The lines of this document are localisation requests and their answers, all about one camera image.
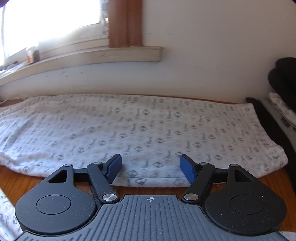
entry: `white wall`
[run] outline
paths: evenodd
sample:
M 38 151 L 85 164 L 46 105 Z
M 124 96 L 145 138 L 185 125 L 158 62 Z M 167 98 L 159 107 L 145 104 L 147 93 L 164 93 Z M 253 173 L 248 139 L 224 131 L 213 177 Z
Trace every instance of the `white wall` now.
M 112 63 L 37 74 L 0 87 L 0 97 L 134 93 L 231 102 L 265 96 L 274 61 L 296 56 L 291 0 L 144 0 L 144 44 L 160 63 Z

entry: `crosshair marking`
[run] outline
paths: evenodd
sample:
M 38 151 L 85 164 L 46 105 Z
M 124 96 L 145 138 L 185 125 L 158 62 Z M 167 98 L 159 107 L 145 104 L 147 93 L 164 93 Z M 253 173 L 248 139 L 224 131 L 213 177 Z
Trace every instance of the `crosshair marking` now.
M 146 198 L 148 201 L 153 201 L 154 200 L 154 197 L 148 197 Z

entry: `triangular cutout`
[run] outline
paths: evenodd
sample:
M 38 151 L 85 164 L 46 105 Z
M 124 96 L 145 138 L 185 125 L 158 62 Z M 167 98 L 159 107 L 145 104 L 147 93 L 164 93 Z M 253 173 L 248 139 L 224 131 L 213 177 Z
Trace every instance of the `triangular cutout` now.
M 240 170 L 235 170 L 235 181 L 238 182 L 238 183 L 251 183 L 251 182 L 253 182 L 245 174 L 243 174 Z
M 66 181 L 67 181 L 67 171 L 61 170 L 58 174 L 56 174 L 48 182 L 49 183 L 65 183 Z

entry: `small bottle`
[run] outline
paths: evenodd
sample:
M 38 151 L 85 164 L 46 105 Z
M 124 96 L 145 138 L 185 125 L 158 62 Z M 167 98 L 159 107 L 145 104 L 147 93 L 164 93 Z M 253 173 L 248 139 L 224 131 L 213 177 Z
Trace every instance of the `small bottle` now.
M 36 63 L 40 60 L 40 54 L 39 54 L 39 49 L 38 49 L 39 44 L 35 43 L 32 45 L 29 45 L 26 48 L 26 53 L 27 53 L 27 63 L 28 64 L 33 64 Z

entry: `metal pivot screw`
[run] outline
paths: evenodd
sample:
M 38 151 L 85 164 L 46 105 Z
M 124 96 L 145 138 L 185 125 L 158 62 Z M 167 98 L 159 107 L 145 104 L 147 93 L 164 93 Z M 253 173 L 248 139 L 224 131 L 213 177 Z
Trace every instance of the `metal pivot screw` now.
M 196 195 L 194 193 L 187 193 L 184 195 L 184 198 L 188 201 L 195 201 L 198 199 L 198 195 Z
M 103 200 L 111 202 L 117 199 L 117 196 L 115 194 L 109 193 L 109 194 L 105 194 L 103 196 Z

